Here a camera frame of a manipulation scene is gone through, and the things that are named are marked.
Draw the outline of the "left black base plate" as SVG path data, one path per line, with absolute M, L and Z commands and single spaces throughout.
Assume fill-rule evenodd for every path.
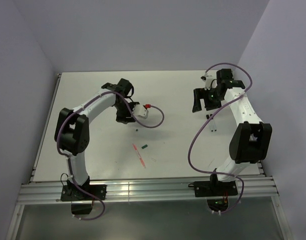
M 84 191 L 89 194 L 96 196 L 101 200 L 105 200 L 106 197 L 107 185 L 98 184 L 98 185 L 89 185 L 88 189 Z M 80 191 L 75 185 L 64 185 L 62 188 L 62 193 L 60 200 L 62 202 L 76 202 L 76 201 L 93 201 L 94 197 Z

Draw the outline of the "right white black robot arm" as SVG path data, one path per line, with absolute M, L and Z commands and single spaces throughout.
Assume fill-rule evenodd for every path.
M 230 107 L 237 128 L 229 144 L 229 156 L 224 163 L 215 169 L 210 180 L 198 188 L 210 191 L 211 195 L 219 196 L 228 192 L 237 195 L 236 177 L 247 167 L 255 165 L 267 156 L 272 126 L 264 123 L 253 109 L 241 80 L 235 80 L 232 70 L 223 68 L 216 76 L 204 74 L 203 88 L 194 89 L 192 111 L 201 111 L 204 102 L 207 111 L 218 112 Z

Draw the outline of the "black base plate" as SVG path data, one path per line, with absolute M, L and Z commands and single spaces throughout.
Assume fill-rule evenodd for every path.
M 96 196 L 101 200 L 105 200 L 106 197 L 107 185 L 98 184 L 98 185 L 89 185 L 88 189 L 84 191 L 89 194 Z M 62 188 L 62 193 L 60 200 L 62 202 L 76 202 L 76 201 L 93 201 L 94 197 L 80 191 L 75 185 L 64 185 Z
M 188 184 L 189 188 L 194 189 L 195 197 L 229 197 L 237 196 L 238 189 L 234 181 L 231 182 L 217 182 L 209 181 L 195 181 Z

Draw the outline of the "grey pen diagonal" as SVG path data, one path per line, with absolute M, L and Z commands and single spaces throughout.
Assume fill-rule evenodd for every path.
M 213 132 L 214 129 L 213 129 L 213 126 L 212 126 L 212 122 L 211 122 L 211 120 L 210 120 L 210 115 L 207 114 L 207 115 L 206 115 L 206 118 L 207 118 L 207 120 L 209 120 L 208 127 L 209 127 L 210 131 Z

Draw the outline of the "black box under rail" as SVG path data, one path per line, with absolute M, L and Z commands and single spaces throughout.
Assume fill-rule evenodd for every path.
M 72 203 L 71 204 L 71 213 L 73 215 L 88 215 L 92 211 L 92 204 L 85 203 Z

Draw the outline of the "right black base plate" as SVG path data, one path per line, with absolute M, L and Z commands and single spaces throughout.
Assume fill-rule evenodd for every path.
M 217 182 L 209 181 L 195 181 L 188 184 L 189 188 L 194 189 L 195 197 L 229 197 L 237 196 L 238 189 L 234 181 L 231 182 Z

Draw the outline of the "red pen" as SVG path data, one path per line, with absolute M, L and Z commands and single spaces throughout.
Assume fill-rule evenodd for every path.
M 135 152 L 136 152 L 136 154 L 137 154 L 137 156 L 138 156 L 138 158 L 139 158 L 139 160 L 140 160 L 142 166 L 143 166 L 144 168 L 146 168 L 145 162 L 144 162 L 144 160 L 143 160 L 143 158 L 142 158 L 142 156 L 141 156 L 141 154 L 140 154 L 140 152 L 139 152 L 137 146 L 136 146 L 134 143 L 132 143 L 132 146 L 133 146 L 133 148 L 134 148 L 134 150 L 135 150 Z

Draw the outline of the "aluminium rail frame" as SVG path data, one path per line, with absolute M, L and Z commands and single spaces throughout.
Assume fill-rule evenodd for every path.
M 207 181 L 208 177 L 161 178 L 141 180 L 92 181 L 92 185 L 107 185 L 105 203 L 153 202 L 196 200 L 194 190 L 188 184 Z M 243 176 L 244 198 L 275 197 L 279 195 L 272 177 Z M 89 204 L 90 200 L 62 201 L 60 182 L 33 182 L 22 185 L 17 205 Z

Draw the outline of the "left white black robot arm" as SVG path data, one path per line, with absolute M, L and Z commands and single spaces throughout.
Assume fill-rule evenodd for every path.
M 61 201 L 90 201 L 105 199 L 105 184 L 92 185 L 86 170 L 84 152 L 90 141 L 90 123 L 109 107 L 115 107 L 116 121 L 135 122 L 130 113 L 136 103 L 127 99 L 134 94 L 130 81 L 121 79 L 117 84 L 105 83 L 93 99 L 75 109 L 63 108 L 58 116 L 54 139 L 61 155 L 68 157 L 68 177 L 63 185 Z

